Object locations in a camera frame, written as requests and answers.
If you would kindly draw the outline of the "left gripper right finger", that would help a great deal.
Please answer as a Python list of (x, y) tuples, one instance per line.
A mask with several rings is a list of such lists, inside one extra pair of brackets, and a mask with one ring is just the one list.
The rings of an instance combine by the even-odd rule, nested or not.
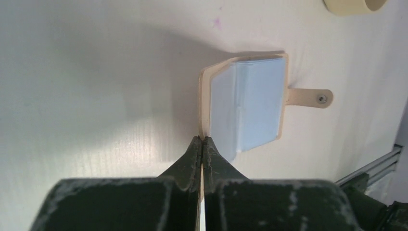
[(209, 231), (357, 231), (345, 193), (326, 180), (251, 180), (214, 141), (203, 141), (205, 225)]

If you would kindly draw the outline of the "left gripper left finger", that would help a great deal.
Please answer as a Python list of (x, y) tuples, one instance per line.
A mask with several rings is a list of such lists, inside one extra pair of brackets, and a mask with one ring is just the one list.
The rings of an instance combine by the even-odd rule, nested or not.
[(197, 231), (202, 140), (153, 178), (70, 178), (49, 191), (33, 231)]

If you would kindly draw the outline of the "beige leather card holder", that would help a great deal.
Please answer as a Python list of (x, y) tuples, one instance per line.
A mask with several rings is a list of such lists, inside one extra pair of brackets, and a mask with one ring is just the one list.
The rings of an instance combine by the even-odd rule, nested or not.
[(239, 56), (232, 57), (221, 61), (217, 64), (205, 67), (199, 74), (198, 83), (198, 131), (199, 137), (204, 140), (209, 136), (210, 129), (210, 107), (211, 107), (211, 80), (223, 71), (229, 65), (237, 61), (261, 60), (283, 58), (284, 80), (283, 80), (283, 99), (280, 115), (280, 125), (278, 139), (281, 137), (283, 128), (283, 119), (285, 107), (289, 105), (304, 106), (312, 108), (327, 108), (332, 104), (334, 99), (333, 92), (329, 89), (302, 89), (290, 88), (288, 85), (289, 77), (289, 55), (284, 51), (265, 51), (253, 53), (240, 53)]

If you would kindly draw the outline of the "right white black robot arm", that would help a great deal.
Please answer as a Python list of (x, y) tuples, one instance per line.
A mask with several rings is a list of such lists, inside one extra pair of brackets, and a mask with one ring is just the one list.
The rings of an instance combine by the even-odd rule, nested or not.
[(362, 231), (407, 231), (408, 205), (394, 201), (386, 205), (365, 195), (369, 174), (361, 173), (340, 188), (345, 192)]

